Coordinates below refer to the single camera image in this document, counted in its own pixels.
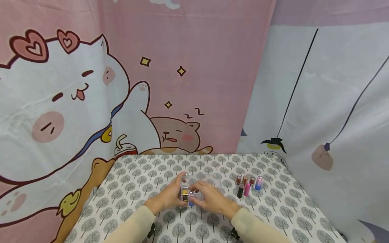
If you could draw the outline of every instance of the heart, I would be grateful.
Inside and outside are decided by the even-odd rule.
[[[14,36],[10,39],[12,51],[27,61],[44,63],[49,59],[46,41],[35,30],[27,30],[26,37]]]
[[[73,31],[57,30],[58,41],[67,54],[72,53],[80,45],[80,38]]]

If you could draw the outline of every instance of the clear acrylic organizer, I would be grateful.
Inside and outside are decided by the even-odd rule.
[[[222,191],[222,184],[221,180],[217,178],[215,174],[205,175],[203,173],[199,174],[186,174],[183,177],[183,180],[181,180],[181,192],[180,192],[180,200],[187,202],[186,207],[193,207],[193,203],[189,201],[189,198],[197,198],[198,200],[204,200],[203,195],[201,192],[195,192],[189,190],[189,186],[192,184],[195,184],[198,180],[202,180],[205,182],[208,182],[212,184],[214,187]]]

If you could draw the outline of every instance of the table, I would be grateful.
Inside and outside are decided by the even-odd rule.
[[[280,159],[271,154],[123,156],[114,163],[65,242],[103,242],[181,171],[196,174],[197,178],[215,174],[222,181],[225,196],[272,224],[292,242],[344,243]],[[237,175],[261,175],[262,189],[237,198]],[[242,243],[230,235],[233,227],[227,219],[199,207],[165,210],[155,224],[156,233],[144,243]]]

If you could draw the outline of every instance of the beige sleeve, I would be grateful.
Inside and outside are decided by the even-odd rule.
[[[141,206],[103,243],[140,243],[147,237],[154,220],[155,216],[149,208]]]
[[[234,215],[231,224],[245,243],[291,243],[285,235],[244,208]]]

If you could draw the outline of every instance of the yellow sparkle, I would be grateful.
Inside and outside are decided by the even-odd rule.
[[[144,56],[140,60],[140,64],[143,65],[143,66],[149,66],[150,62],[151,62],[151,59],[145,58]]]
[[[167,109],[169,109],[172,106],[172,104],[170,103],[170,101],[168,101],[168,102],[166,102],[165,106]]]
[[[186,73],[186,70],[182,66],[180,66],[177,72],[182,77]]]

